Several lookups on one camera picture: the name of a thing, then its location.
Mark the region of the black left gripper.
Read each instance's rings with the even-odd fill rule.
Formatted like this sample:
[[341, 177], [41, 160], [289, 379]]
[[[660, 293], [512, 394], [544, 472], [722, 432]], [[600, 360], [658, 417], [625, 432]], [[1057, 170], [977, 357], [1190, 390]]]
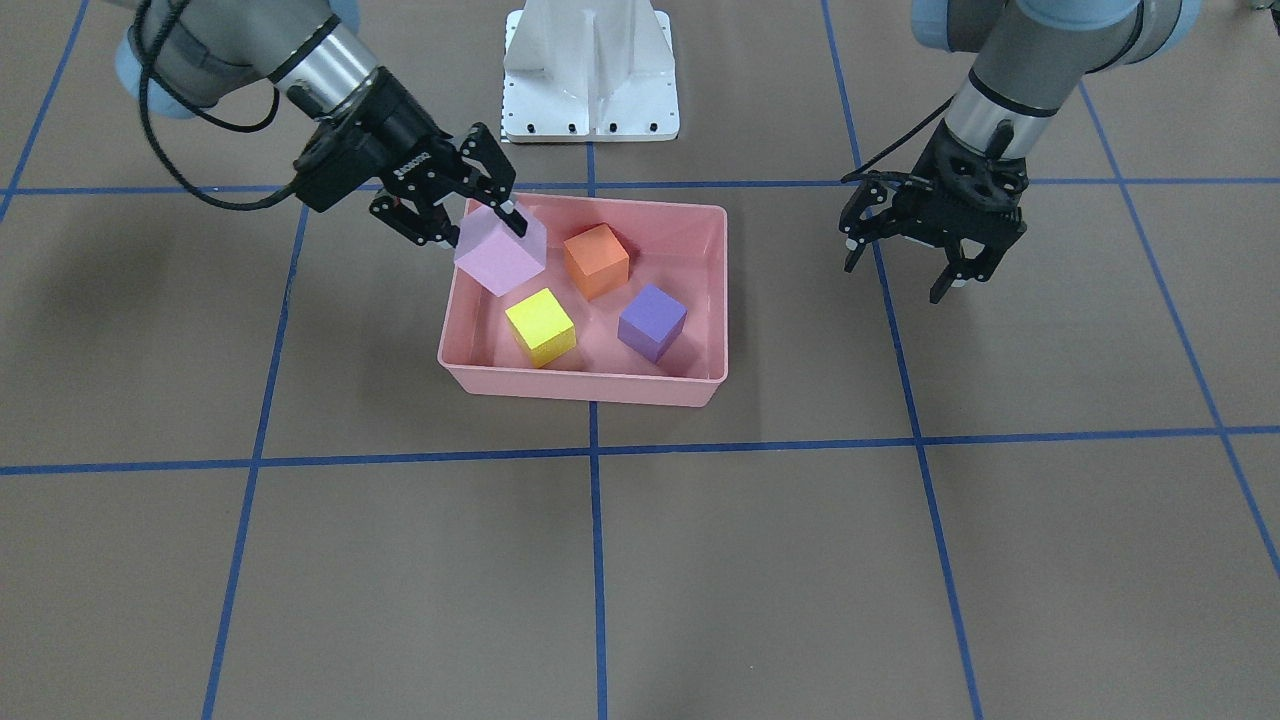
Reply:
[[[1025, 159], [1004, 156], [1012, 138], [1012, 127], [1001, 126], [975, 151], [941, 126], [913, 169], [877, 170], [868, 161], [851, 172], [855, 190], [838, 219], [847, 249], [844, 272], [852, 273], [874, 243], [900, 236], [946, 255], [931, 304], [957, 284], [987, 282], [991, 256], [1002, 256], [1027, 232], [1020, 201], [1030, 178]], [[980, 249], [974, 258], [965, 254], [966, 241]]]

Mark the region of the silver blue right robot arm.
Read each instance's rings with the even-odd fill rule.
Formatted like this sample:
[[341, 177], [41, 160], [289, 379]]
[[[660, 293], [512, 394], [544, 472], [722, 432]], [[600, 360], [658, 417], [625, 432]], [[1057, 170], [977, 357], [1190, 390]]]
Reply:
[[[444, 209], [452, 195], [489, 208], [515, 234], [529, 219], [516, 208], [516, 173], [489, 128], [454, 140], [361, 40], [351, 1], [129, 1], [119, 76], [134, 95], [148, 146], [170, 177], [207, 205], [232, 211], [298, 199], [325, 211], [369, 181], [381, 187], [370, 213], [416, 245], [457, 245]], [[266, 82], [273, 106], [251, 124], [212, 114], [227, 95]], [[316, 129], [292, 179], [252, 202], [211, 196], [187, 179], [155, 135], [156, 113], [178, 111], [223, 129], [268, 128], [288, 101]]]

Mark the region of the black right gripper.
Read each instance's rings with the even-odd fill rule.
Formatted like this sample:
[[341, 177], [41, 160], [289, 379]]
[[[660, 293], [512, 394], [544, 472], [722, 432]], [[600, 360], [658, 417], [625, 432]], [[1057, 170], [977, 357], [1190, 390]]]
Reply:
[[[302, 204], [325, 211], [371, 178], [390, 190], [413, 184], [420, 193], [443, 188], [489, 208], [517, 237], [529, 220], [512, 197], [516, 172], [490, 128], [474, 123], [458, 149], [410, 91], [387, 68], [376, 68], [338, 117], [320, 123], [294, 160], [292, 190]], [[372, 217], [411, 243], [456, 249], [460, 228], [442, 205], [411, 209], [380, 190], [369, 204]]]

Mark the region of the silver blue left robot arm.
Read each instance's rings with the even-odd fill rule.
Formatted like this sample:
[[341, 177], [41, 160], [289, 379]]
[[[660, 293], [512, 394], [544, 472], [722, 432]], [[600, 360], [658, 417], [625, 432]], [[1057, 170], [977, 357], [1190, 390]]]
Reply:
[[916, 124], [931, 136], [911, 169], [872, 158], [844, 177], [854, 187], [838, 219], [844, 269], [901, 237], [946, 258], [932, 304], [989, 281], [1027, 232], [1027, 160], [1070, 94], [1085, 76], [1166, 53], [1199, 14], [1198, 1], [914, 1], [915, 40], [974, 61]]

